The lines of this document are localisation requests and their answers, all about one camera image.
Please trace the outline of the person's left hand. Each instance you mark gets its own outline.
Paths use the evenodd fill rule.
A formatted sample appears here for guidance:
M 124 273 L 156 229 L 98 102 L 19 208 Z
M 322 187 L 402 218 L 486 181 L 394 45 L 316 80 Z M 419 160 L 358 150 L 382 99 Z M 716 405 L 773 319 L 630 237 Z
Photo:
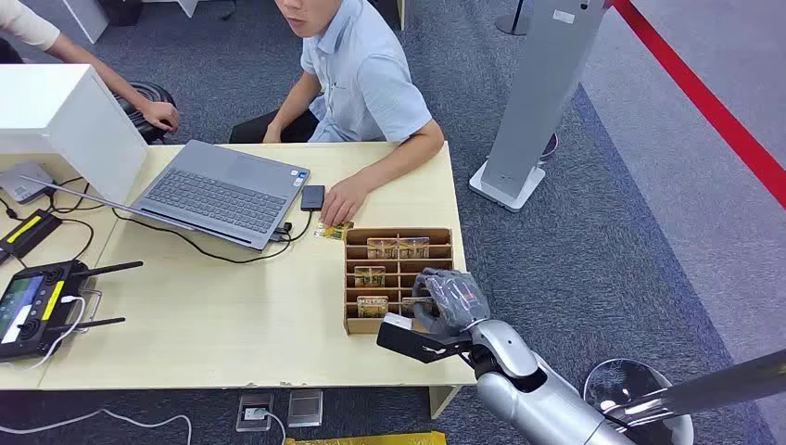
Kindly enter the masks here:
M 329 226 L 349 222 L 369 193 L 368 184 L 358 175 L 336 183 L 325 195 L 320 222 Z
M 138 106 L 137 109 L 142 112 L 144 119 L 154 127 L 167 133 L 177 132 L 179 128 L 179 114 L 173 104 L 147 100 Z

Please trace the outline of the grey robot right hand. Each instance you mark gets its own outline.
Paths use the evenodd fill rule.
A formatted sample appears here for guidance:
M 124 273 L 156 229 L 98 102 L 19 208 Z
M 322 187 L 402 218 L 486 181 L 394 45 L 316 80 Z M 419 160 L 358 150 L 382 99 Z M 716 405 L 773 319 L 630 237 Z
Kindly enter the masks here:
M 422 302 L 412 306 L 415 319 L 431 334 L 455 337 L 473 325 L 488 320 L 490 308 L 470 273 L 425 268 L 412 286 L 414 298 L 431 298 L 438 315 Z

